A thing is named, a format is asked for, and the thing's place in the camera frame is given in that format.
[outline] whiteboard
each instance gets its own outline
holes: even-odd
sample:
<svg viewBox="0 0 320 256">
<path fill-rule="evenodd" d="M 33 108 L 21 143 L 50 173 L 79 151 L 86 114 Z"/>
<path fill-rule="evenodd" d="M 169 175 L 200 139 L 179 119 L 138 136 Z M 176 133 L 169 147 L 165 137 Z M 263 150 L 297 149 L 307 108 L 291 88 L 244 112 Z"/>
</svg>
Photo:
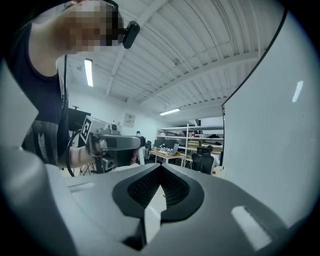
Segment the whiteboard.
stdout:
<svg viewBox="0 0 320 256">
<path fill-rule="evenodd" d="M 307 216 L 320 184 L 320 62 L 287 13 L 274 43 L 224 104 L 226 179 L 292 226 Z"/>
</svg>

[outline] black office chair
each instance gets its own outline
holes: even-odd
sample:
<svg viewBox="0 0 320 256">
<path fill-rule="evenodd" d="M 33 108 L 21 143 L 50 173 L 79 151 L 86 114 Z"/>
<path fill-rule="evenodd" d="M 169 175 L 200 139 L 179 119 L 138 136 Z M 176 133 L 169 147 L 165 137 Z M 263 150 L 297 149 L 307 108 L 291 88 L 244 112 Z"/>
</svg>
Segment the black office chair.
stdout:
<svg viewBox="0 0 320 256">
<path fill-rule="evenodd" d="M 196 148 L 196 153 L 200 156 L 211 156 L 211 151 L 204 146 L 198 146 Z"/>
<path fill-rule="evenodd" d="M 195 171 L 211 175 L 212 165 L 215 159 L 211 156 L 208 148 L 199 146 L 196 148 L 196 153 L 192 154 L 193 168 Z"/>
</svg>

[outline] ceiling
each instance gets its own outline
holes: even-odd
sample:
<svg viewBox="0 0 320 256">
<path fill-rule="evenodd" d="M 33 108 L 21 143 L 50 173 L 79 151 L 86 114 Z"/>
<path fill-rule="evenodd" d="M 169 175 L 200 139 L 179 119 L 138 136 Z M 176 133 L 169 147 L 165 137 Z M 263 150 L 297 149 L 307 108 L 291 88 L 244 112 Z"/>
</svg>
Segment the ceiling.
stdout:
<svg viewBox="0 0 320 256">
<path fill-rule="evenodd" d="M 284 9 L 270 0 L 117 0 L 126 26 L 141 31 L 128 50 L 68 56 L 67 84 L 142 105 L 155 114 L 220 105 L 267 49 Z M 47 19 L 59 10 L 44 13 Z"/>
</svg>

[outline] ceiling light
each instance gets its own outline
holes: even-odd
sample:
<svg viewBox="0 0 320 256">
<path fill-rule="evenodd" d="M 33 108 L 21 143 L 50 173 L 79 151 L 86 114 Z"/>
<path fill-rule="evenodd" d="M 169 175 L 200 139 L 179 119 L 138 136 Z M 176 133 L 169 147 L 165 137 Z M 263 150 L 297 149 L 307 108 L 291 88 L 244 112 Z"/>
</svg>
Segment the ceiling light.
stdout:
<svg viewBox="0 0 320 256">
<path fill-rule="evenodd" d="M 94 82 L 92 80 L 92 59 L 86 58 L 84 60 L 86 81 L 88 82 L 88 86 L 94 87 Z"/>
<path fill-rule="evenodd" d="M 295 89 L 295 93 L 294 93 L 294 96 L 292 98 L 292 102 L 296 102 L 297 101 L 303 85 L 304 85 L 304 81 L 300 81 L 300 82 L 297 83 L 296 89 Z"/>
<path fill-rule="evenodd" d="M 176 109 L 173 109 L 173 110 L 170 110 L 170 111 L 167 111 L 167 112 L 161 113 L 161 114 L 160 114 L 160 116 L 164 116 L 164 115 L 172 114 L 172 113 L 175 113 L 175 112 L 178 112 L 178 111 L 180 111 L 180 108 L 176 108 Z"/>
</svg>

